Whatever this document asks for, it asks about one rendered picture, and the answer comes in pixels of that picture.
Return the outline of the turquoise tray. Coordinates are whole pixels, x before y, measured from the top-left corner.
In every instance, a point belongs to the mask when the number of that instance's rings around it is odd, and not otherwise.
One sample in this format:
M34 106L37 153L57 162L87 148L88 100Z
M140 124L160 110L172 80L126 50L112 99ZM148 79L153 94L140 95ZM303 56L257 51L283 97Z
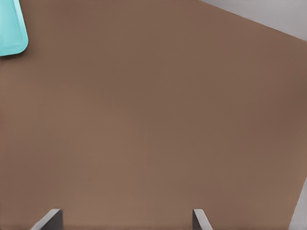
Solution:
M0 0L0 57L24 52L28 35L19 0Z

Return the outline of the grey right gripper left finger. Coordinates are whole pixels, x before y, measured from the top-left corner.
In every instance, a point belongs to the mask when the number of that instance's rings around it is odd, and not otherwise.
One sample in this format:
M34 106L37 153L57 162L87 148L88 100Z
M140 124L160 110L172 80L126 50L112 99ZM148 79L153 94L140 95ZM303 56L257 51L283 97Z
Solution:
M50 210L30 230L63 230L63 211Z

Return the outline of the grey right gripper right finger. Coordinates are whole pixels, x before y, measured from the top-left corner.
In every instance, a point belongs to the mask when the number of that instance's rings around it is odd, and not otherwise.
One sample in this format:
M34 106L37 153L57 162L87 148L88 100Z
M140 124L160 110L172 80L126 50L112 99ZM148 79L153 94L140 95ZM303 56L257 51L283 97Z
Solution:
M192 230L213 230L203 209L200 208L193 209Z

